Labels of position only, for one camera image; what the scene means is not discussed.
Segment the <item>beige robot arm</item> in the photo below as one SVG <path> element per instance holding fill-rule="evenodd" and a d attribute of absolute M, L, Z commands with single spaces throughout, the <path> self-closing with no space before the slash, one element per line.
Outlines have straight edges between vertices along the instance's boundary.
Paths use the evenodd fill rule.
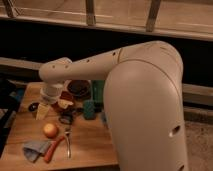
<path fill-rule="evenodd" d="M 183 62 L 163 41 L 121 47 L 79 61 L 43 64 L 41 98 L 55 103 L 67 80 L 103 80 L 104 110 L 121 171 L 189 171 Z"/>

